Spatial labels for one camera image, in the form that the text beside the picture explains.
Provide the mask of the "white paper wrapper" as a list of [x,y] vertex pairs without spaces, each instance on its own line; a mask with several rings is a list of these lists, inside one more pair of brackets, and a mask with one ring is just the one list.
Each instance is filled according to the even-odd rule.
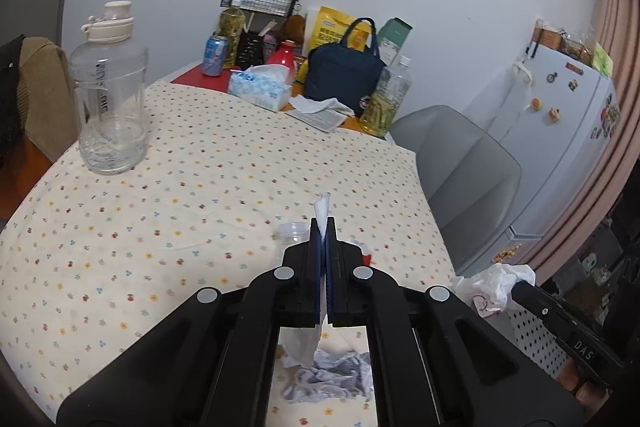
[[326,229],[328,228],[330,194],[322,193],[314,203],[314,222],[310,226],[309,248],[314,254],[311,263],[312,314],[314,325],[285,329],[281,333],[281,345],[296,365],[311,367],[314,363],[321,336],[321,326],[326,314]]

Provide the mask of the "grey paper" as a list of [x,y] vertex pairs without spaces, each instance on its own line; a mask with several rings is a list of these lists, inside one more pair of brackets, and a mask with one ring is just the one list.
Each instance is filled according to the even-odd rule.
[[311,363],[292,358],[282,345],[277,360],[282,365],[283,387],[280,395],[288,403],[319,403],[374,398],[371,355],[368,351],[348,350],[334,353],[318,348]]

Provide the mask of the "white plastic bag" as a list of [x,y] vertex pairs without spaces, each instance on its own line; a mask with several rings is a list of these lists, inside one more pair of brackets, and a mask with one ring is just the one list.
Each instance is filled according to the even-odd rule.
[[472,277],[454,277],[451,290],[486,319],[513,308],[511,291],[520,282],[536,284],[536,273],[529,265],[496,263]]

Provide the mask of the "white pegboard cart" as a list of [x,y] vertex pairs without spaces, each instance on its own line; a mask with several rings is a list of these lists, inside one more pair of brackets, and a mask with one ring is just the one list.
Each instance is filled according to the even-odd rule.
[[557,379],[568,360],[566,352],[536,315],[519,309],[508,312],[516,345],[544,373]]

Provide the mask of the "grey chair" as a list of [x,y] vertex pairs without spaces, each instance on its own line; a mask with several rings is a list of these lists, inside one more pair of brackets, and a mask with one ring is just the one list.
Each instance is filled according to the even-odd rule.
[[462,274],[499,232],[522,169],[494,138],[446,105],[417,110],[390,127],[395,144],[416,154],[416,170],[447,248]]

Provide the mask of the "clear plastic oil bottle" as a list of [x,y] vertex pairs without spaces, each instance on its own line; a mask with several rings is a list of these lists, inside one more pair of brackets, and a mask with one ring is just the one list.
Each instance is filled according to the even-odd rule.
[[412,85],[411,61],[401,55],[385,67],[367,107],[359,118],[360,127],[367,134],[383,139]]

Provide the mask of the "paper receipt on table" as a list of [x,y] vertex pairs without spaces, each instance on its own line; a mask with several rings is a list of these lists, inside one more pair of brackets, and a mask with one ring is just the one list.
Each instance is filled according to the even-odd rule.
[[331,133],[348,119],[355,116],[354,111],[344,105],[337,98],[328,98],[323,101],[314,101],[303,95],[291,98],[292,109],[287,110],[288,116],[303,121],[311,128]]

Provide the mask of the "blue white tissue box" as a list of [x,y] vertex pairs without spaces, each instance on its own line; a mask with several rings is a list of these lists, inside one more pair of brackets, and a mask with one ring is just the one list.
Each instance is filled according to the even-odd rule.
[[289,73],[290,70],[284,65],[259,65],[242,72],[232,72],[228,93],[277,113],[291,98]]

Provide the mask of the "navy lunch bag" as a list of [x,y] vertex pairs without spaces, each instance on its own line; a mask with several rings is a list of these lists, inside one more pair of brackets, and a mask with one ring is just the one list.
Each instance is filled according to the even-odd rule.
[[[359,51],[348,46],[348,37],[362,22],[370,25],[371,46]],[[384,68],[375,22],[370,17],[359,17],[339,42],[322,44],[309,52],[304,95],[318,102],[336,98],[360,117]]]

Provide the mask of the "black utensil holder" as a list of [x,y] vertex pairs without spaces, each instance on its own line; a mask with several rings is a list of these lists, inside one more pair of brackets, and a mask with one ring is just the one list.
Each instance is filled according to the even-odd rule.
[[264,63],[264,38],[255,31],[243,30],[236,50],[235,66],[245,70]]

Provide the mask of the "blue soda can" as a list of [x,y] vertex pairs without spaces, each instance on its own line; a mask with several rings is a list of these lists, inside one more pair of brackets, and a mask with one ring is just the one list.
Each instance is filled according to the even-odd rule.
[[225,36],[211,35],[206,42],[201,72],[207,77],[219,77],[224,70],[224,61],[229,41]]

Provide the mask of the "yellow snack bag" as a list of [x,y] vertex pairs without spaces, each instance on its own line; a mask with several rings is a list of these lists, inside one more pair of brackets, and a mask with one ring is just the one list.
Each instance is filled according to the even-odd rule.
[[374,24],[367,18],[357,20],[344,12],[322,6],[314,20],[309,51],[325,44],[340,43],[346,34],[349,49],[363,52],[374,43]]

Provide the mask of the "green tea bottle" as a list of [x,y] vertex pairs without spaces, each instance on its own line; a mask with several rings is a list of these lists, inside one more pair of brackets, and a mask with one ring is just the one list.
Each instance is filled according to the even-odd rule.
[[238,46],[245,25],[245,14],[241,9],[240,0],[232,0],[230,6],[221,12],[218,23],[218,35],[226,37],[228,48],[224,68],[230,69],[235,65]]

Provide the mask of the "clear large water jug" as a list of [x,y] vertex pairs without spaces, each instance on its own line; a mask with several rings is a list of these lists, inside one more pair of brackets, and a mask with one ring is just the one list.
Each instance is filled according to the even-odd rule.
[[104,4],[81,31],[86,41],[70,54],[78,147],[89,170],[117,174],[138,165],[148,150],[144,89],[149,51],[134,41],[129,1]]

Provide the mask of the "pink curtain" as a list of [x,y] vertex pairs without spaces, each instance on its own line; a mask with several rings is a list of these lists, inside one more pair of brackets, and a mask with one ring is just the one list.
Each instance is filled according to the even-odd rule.
[[521,262],[542,283],[562,268],[614,206],[639,159],[639,0],[599,0],[596,43],[613,60],[613,92],[587,136],[604,150],[541,244]]

